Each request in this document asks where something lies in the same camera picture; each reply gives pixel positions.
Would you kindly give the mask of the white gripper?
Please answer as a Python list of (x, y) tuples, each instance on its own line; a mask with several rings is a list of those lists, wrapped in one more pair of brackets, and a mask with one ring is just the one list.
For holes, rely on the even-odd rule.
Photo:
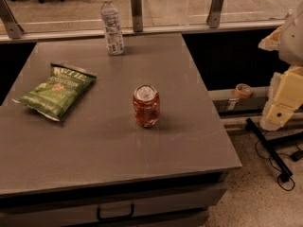
[(259, 121), (264, 130), (277, 131), (303, 105), (303, 1), (288, 15), (282, 27), (260, 41), (258, 48), (278, 50), (279, 58), (292, 64), (283, 74), (274, 72)]

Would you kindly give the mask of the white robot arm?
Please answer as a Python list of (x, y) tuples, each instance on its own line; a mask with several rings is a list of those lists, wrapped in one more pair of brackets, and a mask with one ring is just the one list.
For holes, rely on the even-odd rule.
[(290, 67), (274, 72), (259, 124), (266, 131), (282, 128), (303, 105), (303, 2), (290, 10), (285, 23), (261, 40), (258, 47), (278, 52)]

